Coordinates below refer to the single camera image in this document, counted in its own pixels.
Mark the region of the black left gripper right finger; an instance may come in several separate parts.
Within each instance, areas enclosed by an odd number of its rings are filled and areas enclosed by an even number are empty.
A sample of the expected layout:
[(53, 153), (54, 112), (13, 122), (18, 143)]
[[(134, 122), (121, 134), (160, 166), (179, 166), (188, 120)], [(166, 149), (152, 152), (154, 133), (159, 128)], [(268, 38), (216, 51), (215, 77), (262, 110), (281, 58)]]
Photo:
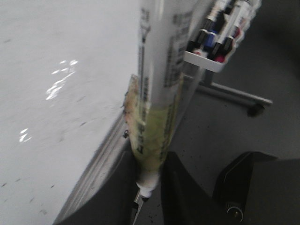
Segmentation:
[(165, 225), (224, 225), (225, 214), (196, 183), (175, 152), (162, 170), (161, 203)]

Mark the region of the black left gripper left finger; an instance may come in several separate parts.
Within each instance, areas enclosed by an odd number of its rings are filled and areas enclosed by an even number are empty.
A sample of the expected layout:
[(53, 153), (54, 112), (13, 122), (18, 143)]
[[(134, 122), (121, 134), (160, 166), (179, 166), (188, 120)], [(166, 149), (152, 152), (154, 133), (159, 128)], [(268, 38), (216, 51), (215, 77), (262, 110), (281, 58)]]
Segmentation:
[(122, 153), (112, 175), (78, 210), (59, 225), (131, 225), (137, 195), (137, 165), (130, 151)]

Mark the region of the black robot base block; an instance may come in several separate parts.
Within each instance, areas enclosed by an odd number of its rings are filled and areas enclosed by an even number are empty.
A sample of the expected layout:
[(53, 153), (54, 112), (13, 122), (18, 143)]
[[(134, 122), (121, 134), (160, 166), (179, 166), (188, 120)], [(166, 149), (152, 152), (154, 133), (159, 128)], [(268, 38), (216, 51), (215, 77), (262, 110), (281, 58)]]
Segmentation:
[(298, 225), (300, 160), (245, 152), (218, 175), (213, 199), (239, 225)]

